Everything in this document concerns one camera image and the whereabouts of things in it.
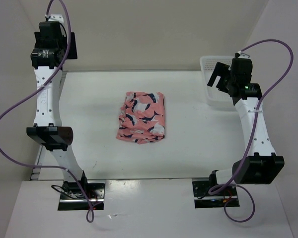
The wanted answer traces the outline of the pink shark print shorts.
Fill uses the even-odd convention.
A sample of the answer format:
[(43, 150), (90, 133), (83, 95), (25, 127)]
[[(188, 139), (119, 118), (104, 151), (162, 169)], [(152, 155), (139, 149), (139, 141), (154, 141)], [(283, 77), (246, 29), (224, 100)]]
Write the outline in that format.
[(116, 138), (137, 144), (165, 138), (165, 103), (160, 92), (127, 92), (118, 117)]

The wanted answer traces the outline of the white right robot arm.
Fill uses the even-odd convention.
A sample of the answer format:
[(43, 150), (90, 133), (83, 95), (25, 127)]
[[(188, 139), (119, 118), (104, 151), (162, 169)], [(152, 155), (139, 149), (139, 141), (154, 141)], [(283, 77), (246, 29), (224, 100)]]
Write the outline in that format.
[(285, 165), (283, 156), (276, 153), (268, 135), (260, 85), (251, 82), (253, 64), (241, 56), (230, 65), (217, 62), (208, 86), (227, 93), (238, 112), (244, 137), (242, 159), (230, 169), (213, 171), (208, 193), (219, 195), (228, 186), (241, 184), (271, 184)]

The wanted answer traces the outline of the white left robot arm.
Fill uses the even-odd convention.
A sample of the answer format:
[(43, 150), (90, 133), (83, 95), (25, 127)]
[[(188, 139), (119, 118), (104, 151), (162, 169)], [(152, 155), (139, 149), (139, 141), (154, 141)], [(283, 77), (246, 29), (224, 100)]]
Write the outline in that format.
[(73, 153), (74, 132), (71, 127), (62, 125), (60, 117), (61, 63), (67, 59), (67, 37), (62, 34), (60, 22), (44, 21), (39, 23), (35, 39), (31, 60), (39, 93), (34, 123), (26, 129), (26, 133), (44, 146), (56, 159), (58, 166), (64, 168), (65, 188), (76, 197), (84, 198), (89, 193), (89, 185)]

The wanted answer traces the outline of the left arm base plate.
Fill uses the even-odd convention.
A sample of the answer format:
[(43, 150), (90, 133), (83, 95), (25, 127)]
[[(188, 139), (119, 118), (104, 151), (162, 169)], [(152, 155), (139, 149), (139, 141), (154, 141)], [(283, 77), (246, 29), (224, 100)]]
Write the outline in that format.
[[(87, 211), (90, 208), (87, 199), (75, 182), (64, 182), (62, 186), (52, 185), (52, 187), (60, 194), (58, 211)], [(103, 210), (105, 182), (88, 182), (84, 188), (93, 210)]]

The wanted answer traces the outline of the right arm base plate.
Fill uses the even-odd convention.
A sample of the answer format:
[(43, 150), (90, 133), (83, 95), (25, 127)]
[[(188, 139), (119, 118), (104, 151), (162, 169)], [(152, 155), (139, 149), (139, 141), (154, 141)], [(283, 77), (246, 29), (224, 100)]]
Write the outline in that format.
[(209, 181), (204, 179), (193, 179), (193, 196), (195, 208), (223, 208), (224, 205), (227, 207), (239, 207), (239, 201), (237, 191), (235, 188), (227, 187), (224, 191), (216, 194), (208, 194), (211, 188)]

